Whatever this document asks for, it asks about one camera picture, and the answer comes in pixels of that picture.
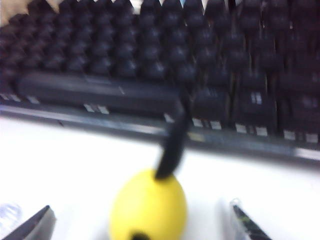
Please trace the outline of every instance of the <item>yellow ball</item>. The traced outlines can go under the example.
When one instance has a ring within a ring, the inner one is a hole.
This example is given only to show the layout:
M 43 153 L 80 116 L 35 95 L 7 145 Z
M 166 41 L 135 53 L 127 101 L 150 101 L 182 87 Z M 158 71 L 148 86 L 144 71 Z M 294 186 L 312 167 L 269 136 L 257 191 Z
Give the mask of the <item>yellow ball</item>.
M 187 220 L 184 191 L 171 175 L 155 180 L 154 170 L 134 176 L 117 195 L 110 217 L 111 240 L 179 240 Z

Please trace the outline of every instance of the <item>keyboard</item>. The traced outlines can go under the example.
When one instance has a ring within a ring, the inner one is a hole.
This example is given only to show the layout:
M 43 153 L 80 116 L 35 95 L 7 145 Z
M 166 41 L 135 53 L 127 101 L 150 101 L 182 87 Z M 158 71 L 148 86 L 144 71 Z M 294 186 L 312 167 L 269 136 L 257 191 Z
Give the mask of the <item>keyboard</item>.
M 0 114 L 320 160 L 320 3 L 45 0 L 0 29 Z

